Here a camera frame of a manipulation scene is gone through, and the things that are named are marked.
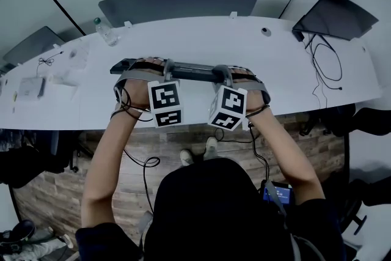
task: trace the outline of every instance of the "foot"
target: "foot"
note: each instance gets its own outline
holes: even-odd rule
[[[193,161],[193,155],[192,155],[191,152],[188,151],[187,149],[183,149],[183,150],[181,151],[180,158],[181,158],[181,161],[182,161],[182,165],[183,165],[183,166],[189,166],[190,164],[193,164],[193,163],[194,163],[194,161]]]
[[[217,158],[217,139],[215,137],[209,137],[206,141],[205,153],[203,159],[213,159]]]
[[[69,249],[73,248],[71,238],[67,234],[60,236],[60,238],[67,244]]]

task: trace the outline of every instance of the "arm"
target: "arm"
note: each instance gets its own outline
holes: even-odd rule
[[[263,105],[260,91],[251,90],[247,93],[248,112],[254,112]],[[272,149],[281,172],[293,188],[296,203],[299,205],[310,199],[324,199],[321,184],[310,161],[274,117],[270,108],[250,117],[250,121]]]
[[[163,65],[159,59],[141,59],[139,62]],[[146,81],[129,79],[125,84],[131,104],[137,108],[149,108],[148,85]],[[140,113],[133,109],[128,112],[135,118]],[[137,122],[126,112],[114,115],[98,144],[84,184],[81,203],[82,227],[94,227],[105,222],[115,222],[111,208],[112,196],[118,184],[123,149]]]

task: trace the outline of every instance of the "gray partition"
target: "gray partition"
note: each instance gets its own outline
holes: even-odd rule
[[[63,43],[64,41],[56,33],[44,26],[13,47],[3,59],[17,66],[52,49],[54,44],[62,45]]]
[[[257,0],[103,0],[99,8],[113,27],[185,17],[248,16]]]

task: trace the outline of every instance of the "phone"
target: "phone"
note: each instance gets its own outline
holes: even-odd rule
[[[267,203],[274,202],[273,199],[270,197],[268,189],[265,187],[265,184],[266,180],[263,180],[261,184],[262,200]],[[274,185],[274,187],[276,187],[277,196],[279,197],[284,207],[289,207],[290,205],[294,204],[294,193],[291,185],[277,182],[272,182],[272,184]]]

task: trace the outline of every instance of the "blue screen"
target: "blue screen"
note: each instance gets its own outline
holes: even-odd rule
[[[276,187],[277,195],[280,198],[280,201],[283,205],[289,204],[291,189],[289,188],[283,188],[283,187]],[[270,196],[268,196],[268,190],[266,187],[263,189],[263,200],[269,200],[271,202],[274,202],[273,199],[271,199]]]

